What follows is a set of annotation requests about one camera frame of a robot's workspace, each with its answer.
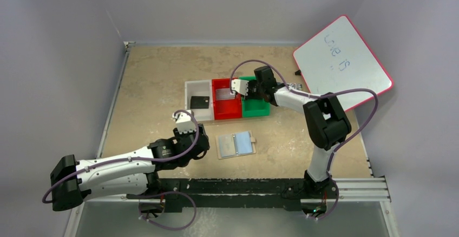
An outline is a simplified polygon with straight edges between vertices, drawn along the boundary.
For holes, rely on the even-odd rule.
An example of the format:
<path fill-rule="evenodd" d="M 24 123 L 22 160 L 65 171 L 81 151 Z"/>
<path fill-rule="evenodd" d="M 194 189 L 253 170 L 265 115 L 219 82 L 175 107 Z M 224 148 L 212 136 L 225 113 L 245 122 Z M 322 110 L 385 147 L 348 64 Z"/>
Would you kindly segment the marker pen pack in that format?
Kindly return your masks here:
<path fill-rule="evenodd" d="M 303 86 L 300 83 L 288 83 L 288 87 L 295 90 L 302 90 Z"/>

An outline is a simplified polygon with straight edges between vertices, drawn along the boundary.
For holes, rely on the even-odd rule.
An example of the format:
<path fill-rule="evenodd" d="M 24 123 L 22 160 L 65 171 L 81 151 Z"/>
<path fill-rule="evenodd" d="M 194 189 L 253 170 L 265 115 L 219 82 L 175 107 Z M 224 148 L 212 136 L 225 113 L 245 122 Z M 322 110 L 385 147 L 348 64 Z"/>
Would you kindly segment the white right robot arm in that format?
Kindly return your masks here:
<path fill-rule="evenodd" d="M 335 96 L 305 96 L 299 90 L 277 82 L 268 66 L 256 68 L 254 74 L 255 79 L 248 83 L 247 97 L 304 114 L 309 137 L 314 144 L 311 163 L 304 175 L 304 191 L 312 198 L 318 197 L 331 181 L 333 151 L 351 133 L 351 123 L 345 111 Z"/>

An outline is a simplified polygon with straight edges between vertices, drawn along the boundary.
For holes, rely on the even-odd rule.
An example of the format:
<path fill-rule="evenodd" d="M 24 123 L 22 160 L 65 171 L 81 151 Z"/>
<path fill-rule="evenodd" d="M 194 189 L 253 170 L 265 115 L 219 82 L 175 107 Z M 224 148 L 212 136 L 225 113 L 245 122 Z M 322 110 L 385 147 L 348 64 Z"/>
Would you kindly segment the white plastic bin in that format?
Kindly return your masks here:
<path fill-rule="evenodd" d="M 198 122 L 213 121 L 211 80 L 185 82 L 185 109 L 191 110 Z"/>

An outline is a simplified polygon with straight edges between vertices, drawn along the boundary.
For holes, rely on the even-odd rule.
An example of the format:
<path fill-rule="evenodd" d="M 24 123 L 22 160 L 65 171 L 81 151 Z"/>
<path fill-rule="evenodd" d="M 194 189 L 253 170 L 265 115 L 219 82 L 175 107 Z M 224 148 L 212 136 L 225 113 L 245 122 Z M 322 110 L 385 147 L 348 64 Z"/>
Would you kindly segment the green plastic bin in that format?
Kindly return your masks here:
<path fill-rule="evenodd" d="M 269 116 L 270 104 L 262 98 L 246 98 L 241 95 L 241 110 L 243 118 Z"/>

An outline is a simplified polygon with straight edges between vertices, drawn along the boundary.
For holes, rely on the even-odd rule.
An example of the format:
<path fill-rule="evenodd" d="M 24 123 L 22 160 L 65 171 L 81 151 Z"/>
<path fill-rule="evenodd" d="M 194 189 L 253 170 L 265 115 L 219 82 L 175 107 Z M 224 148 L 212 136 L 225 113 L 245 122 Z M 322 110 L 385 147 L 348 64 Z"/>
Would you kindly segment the beige card holder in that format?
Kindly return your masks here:
<path fill-rule="evenodd" d="M 250 130 L 215 137 L 218 159 L 253 155 L 256 139 Z"/>

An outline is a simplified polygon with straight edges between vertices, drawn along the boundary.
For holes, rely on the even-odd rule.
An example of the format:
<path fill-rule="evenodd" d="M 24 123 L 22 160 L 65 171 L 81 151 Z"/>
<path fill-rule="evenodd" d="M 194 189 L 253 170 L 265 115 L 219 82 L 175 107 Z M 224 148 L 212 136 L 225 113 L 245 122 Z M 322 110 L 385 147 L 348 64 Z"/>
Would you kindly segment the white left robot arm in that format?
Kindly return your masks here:
<path fill-rule="evenodd" d="M 159 139 L 130 153 L 94 160 L 62 157 L 50 173 L 52 209 L 69 210 L 85 201 L 116 194 L 142 195 L 153 199 L 161 193 L 158 171 L 185 167 L 203 158 L 210 149 L 202 123 L 198 130 Z"/>

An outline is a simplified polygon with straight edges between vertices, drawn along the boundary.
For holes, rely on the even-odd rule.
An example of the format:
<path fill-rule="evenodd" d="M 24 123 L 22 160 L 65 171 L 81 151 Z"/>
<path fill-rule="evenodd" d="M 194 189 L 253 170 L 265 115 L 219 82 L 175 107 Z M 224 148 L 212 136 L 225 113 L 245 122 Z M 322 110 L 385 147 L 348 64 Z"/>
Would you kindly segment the red plastic bin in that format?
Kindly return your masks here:
<path fill-rule="evenodd" d="M 235 95 L 234 99 L 217 101 L 215 99 L 215 90 L 221 88 L 230 88 L 229 78 L 218 78 L 211 80 L 212 101 L 215 120 L 228 120 L 242 118 L 241 97 Z"/>

